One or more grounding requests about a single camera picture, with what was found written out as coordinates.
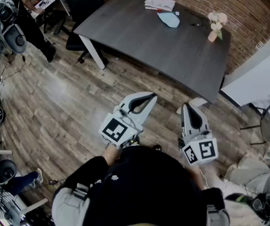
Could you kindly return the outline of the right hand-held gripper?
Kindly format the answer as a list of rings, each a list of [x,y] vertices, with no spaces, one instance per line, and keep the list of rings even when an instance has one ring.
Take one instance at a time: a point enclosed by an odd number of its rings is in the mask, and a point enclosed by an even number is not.
[[[189,166],[208,163],[218,158],[217,139],[208,129],[205,114],[196,106],[188,103],[182,105],[183,136],[178,138],[179,149],[184,153]],[[191,135],[192,131],[201,131]]]

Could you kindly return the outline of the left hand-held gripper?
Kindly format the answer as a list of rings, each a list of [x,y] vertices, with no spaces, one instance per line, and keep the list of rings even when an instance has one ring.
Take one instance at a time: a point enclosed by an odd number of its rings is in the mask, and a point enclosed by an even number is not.
[[[101,124],[98,132],[102,138],[117,149],[137,145],[138,135],[143,131],[142,124],[151,113],[157,101],[153,92],[138,92],[126,96],[119,106],[109,113]],[[131,116],[124,110],[134,110],[144,102],[138,112],[131,112]]]

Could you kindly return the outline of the light blue zip pouch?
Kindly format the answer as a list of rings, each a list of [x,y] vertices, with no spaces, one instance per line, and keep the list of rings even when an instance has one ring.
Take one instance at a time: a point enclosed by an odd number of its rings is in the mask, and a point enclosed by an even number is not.
[[[161,12],[157,15],[170,28],[177,28],[180,24],[180,20],[174,12]]]

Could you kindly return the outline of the person's left forearm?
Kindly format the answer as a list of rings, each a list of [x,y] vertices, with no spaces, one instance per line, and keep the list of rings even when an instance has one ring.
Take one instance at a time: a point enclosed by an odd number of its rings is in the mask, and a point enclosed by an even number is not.
[[[108,145],[103,152],[102,156],[106,160],[108,166],[112,166],[116,163],[117,160],[120,159],[121,149],[117,149],[115,145]]]

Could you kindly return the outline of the person's right forearm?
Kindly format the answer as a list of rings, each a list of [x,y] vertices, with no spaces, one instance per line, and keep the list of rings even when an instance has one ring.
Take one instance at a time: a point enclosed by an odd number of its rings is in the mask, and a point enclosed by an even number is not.
[[[187,170],[190,173],[196,185],[199,187],[199,189],[204,190],[205,185],[199,165],[189,166]]]

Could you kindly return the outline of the white table leg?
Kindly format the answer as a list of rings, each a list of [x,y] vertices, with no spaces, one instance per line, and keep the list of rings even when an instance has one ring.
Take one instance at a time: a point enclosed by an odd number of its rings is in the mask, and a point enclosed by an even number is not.
[[[101,70],[105,69],[105,65],[102,61],[102,58],[100,57],[100,55],[98,54],[97,50],[95,49],[94,45],[92,44],[92,42],[90,41],[89,38],[84,37],[82,35],[79,35],[80,39],[82,40],[82,42],[84,43],[86,49],[88,50],[88,52],[90,53],[90,55],[93,57],[93,59],[95,60],[96,64],[98,65],[98,67]]]
[[[196,97],[194,99],[191,99],[189,101],[190,104],[196,106],[196,107],[199,107],[199,106],[202,106],[204,104],[206,104],[208,101],[206,101],[205,99],[201,98],[201,97]]]

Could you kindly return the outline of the person's black top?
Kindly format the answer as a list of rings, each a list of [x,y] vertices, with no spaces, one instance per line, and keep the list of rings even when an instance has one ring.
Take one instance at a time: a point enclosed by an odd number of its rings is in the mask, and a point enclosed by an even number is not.
[[[230,226],[222,191],[201,190],[187,168],[156,149],[122,149],[108,166],[85,162],[56,190],[55,226]]]

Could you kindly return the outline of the printed white booklet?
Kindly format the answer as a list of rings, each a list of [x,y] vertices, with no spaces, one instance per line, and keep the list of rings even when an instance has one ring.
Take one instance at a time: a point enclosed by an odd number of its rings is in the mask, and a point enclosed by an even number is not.
[[[145,0],[145,6],[172,12],[175,6],[175,1],[174,0]]]

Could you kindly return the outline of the white and pink flower bouquet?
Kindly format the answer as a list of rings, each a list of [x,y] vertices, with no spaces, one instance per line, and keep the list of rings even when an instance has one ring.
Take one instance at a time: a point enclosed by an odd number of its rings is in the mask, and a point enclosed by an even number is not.
[[[218,35],[217,38],[222,40],[222,28],[228,21],[227,15],[222,12],[213,11],[210,12],[207,17],[210,22],[211,31],[216,31]]]

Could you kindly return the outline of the black office chair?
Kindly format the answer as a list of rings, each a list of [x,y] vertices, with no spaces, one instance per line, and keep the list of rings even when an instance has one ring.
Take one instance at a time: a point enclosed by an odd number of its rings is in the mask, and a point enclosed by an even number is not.
[[[82,51],[83,53],[78,58],[78,62],[84,63],[83,57],[88,54],[84,43],[80,39],[79,35],[74,33],[74,30],[91,14],[99,9],[103,4],[104,0],[65,0],[70,8],[70,14],[74,25],[72,30],[69,31],[62,26],[62,31],[68,35],[66,42],[66,49],[70,51]]]

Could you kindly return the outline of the grey round pod device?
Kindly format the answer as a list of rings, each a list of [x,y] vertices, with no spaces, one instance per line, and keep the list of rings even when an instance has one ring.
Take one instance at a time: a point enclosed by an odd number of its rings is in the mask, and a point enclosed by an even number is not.
[[[7,184],[17,173],[16,164],[9,159],[0,161],[0,186]]]
[[[4,32],[3,37],[8,47],[16,54],[22,54],[27,47],[24,32],[17,24],[10,25]]]

